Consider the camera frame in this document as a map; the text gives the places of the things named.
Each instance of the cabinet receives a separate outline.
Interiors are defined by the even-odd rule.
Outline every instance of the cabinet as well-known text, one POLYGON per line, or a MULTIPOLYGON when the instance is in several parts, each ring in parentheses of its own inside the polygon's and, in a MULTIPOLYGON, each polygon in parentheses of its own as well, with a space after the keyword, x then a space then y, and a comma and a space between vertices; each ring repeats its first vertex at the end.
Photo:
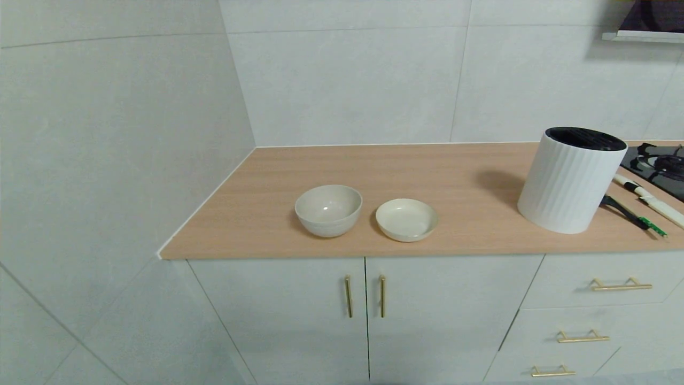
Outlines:
POLYGON ((367 258, 371 382, 482 381, 541 258, 367 258))
POLYGON ((682 280, 684 252, 547 254, 525 296, 523 309, 660 303, 682 280), (634 277, 644 290, 594 290, 626 285, 634 277))
POLYGON ((684 367, 679 254, 190 264, 259 384, 457 384, 684 367), (586 290, 623 275, 653 288, 586 290))
POLYGON ((363 258, 190 264, 259 384, 368 382, 363 258))

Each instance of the kitchen counter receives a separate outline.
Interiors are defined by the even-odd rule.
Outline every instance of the kitchen counter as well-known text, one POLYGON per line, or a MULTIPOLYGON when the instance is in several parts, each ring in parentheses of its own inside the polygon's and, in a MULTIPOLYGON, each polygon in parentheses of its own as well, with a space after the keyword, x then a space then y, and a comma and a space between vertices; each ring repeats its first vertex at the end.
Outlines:
MULTIPOLYGON (((684 249, 684 230, 616 184, 611 184, 609 194, 660 226, 669 233, 668 239, 643 232, 620 214, 604 208, 599 208, 589 230, 581 234, 557 234, 527 221, 518 213, 516 202, 536 147, 537 143, 490 143, 259 148, 178 232, 161 257, 435 256, 684 249), (322 184, 345 184, 363 195, 358 222, 338 238, 309 234, 294 213, 295 200, 322 184), (440 223, 430 237, 416 243, 399 243, 380 231, 375 209, 400 197, 422 200, 439 213, 440 223)), ((620 172, 684 212, 684 203, 626 170, 620 172)))

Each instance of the drawer handle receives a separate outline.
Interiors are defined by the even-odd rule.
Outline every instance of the drawer handle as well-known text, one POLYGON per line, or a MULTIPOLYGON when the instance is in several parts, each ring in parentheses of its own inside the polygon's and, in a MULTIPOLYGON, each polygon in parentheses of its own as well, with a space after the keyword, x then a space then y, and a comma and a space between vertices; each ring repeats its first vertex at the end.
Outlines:
POLYGON ((576 375, 576 371, 569 371, 568 367, 561 365, 563 371, 539 371, 539 368, 534 365, 534 371, 532 372, 532 377, 560 377, 562 375, 576 375))
POLYGON ((351 287, 352 277, 347 275, 344 277, 344 287, 347 292, 347 312, 349 313, 349 318, 352 317, 352 287, 351 287))
POLYGON ((380 276, 380 318, 384 318, 384 275, 380 276))
POLYGON ((631 282, 632 285, 626 284, 626 285, 615 285, 615 286, 607 286, 601 283, 598 278, 594 278, 592 280, 592 284, 596 284, 596 286, 592 287, 593 291, 612 291, 612 290, 640 290, 640 289, 647 289, 647 288, 653 288, 652 284, 640 284, 639 281, 637 281, 636 278, 630 277, 628 282, 631 282))
POLYGON ((560 334, 563 336, 563 338, 559 338, 558 343, 591 343, 594 341, 610 340, 609 336, 599 336, 599 333, 594 329, 592 329, 592 334, 594 334, 593 337, 568 338, 568 335, 562 330, 560 331, 560 334))

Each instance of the range hood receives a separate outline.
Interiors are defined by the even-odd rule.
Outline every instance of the range hood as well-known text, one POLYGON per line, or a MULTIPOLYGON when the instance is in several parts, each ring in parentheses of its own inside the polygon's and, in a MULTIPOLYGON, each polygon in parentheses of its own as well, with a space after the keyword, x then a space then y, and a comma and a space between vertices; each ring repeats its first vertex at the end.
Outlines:
POLYGON ((637 0, 620 30, 603 40, 684 43, 684 0, 637 0))

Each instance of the ceramic bowl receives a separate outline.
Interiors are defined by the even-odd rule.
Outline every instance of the ceramic bowl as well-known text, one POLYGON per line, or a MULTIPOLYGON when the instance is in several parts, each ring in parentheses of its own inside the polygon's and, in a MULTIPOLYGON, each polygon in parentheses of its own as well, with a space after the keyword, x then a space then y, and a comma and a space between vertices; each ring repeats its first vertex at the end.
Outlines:
POLYGON ((427 238, 437 226, 437 212, 428 204, 415 199, 393 199, 376 211, 382 232, 399 242, 416 242, 427 238))
POLYGON ((295 212, 310 233, 332 238, 354 226, 362 203, 361 194, 353 188, 328 184, 302 194, 295 202, 295 212))

